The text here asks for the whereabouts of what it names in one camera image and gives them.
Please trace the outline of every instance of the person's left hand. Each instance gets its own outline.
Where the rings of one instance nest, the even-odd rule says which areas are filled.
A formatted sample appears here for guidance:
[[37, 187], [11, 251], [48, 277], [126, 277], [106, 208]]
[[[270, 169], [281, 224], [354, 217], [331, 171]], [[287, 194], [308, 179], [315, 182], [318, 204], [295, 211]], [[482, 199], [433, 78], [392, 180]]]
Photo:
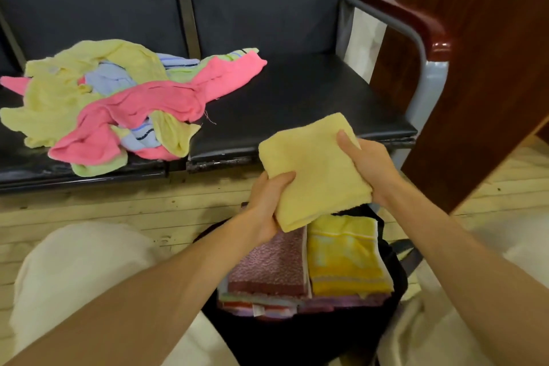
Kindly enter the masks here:
[[295, 178], [295, 172], [286, 172], [272, 179], [263, 172], [251, 188], [250, 199], [244, 213], [257, 229], [257, 246], [271, 240], [280, 231], [274, 212], [282, 191]]

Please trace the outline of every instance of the person's left arm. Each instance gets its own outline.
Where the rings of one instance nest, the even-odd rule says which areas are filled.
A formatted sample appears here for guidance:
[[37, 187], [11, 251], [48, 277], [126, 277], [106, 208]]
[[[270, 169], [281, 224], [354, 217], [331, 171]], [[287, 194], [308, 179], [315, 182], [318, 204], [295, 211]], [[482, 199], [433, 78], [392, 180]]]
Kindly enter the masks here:
[[276, 234], [273, 213], [293, 178], [262, 174], [244, 212], [98, 296], [6, 366], [161, 365], [219, 282]]

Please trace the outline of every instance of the hand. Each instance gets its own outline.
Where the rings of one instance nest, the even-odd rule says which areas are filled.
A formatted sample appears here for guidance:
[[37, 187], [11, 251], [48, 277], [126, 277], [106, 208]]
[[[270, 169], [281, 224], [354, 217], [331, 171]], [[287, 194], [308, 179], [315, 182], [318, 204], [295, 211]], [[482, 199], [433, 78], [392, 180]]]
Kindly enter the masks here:
[[341, 150], [353, 160], [364, 181], [372, 186], [374, 202], [386, 207], [391, 189], [404, 180], [396, 170], [385, 146], [379, 142], [359, 139], [359, 149], [343, 130], [338, 132], [337, 141]]
[[280, 231], [274, 212], [282, 191], [294, 178], [295, 172], [286, 172], [272, 179], [263, 172], [254, 182], [244, 213], [250, 217], [251, 224], [257, 228], [256, 246], [268, 242]]

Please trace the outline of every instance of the clothing pile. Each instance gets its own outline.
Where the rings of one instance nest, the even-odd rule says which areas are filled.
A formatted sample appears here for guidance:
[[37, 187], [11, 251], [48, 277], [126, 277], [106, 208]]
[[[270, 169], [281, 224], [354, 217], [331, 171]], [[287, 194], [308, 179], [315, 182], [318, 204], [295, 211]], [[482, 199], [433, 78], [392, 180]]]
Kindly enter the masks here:
[[29, 148], [72, 165], [75, 174], [105, 174], [127, 151], [150, 160], [189, 152], [195, 122], [209, 101], [240, 88], [266, 65], [257, 49], [186, 59], [122, 40], [82, 41], [26, 64], [25, 76], [0, 84], [23, 96], [0, 120], [23, 132]]
[[394, 286], [377, 236], [374, 218], [332, 215], [279, 232], [221, 282], [218, 306], [259, 319], [381, 306]]

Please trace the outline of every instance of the forearm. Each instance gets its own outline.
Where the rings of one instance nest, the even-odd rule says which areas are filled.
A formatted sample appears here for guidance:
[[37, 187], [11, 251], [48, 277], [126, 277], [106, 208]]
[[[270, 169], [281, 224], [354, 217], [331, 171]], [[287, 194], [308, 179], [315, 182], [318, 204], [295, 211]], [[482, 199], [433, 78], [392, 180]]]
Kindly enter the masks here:
[[481, 244], [413, 186], [395, 185], [387, 207], [495, 362], [546, 363], [545, 286]]
[[91, 301], [8, 364], [160, 365], [217, 284], [253, 248], [243, 213]]

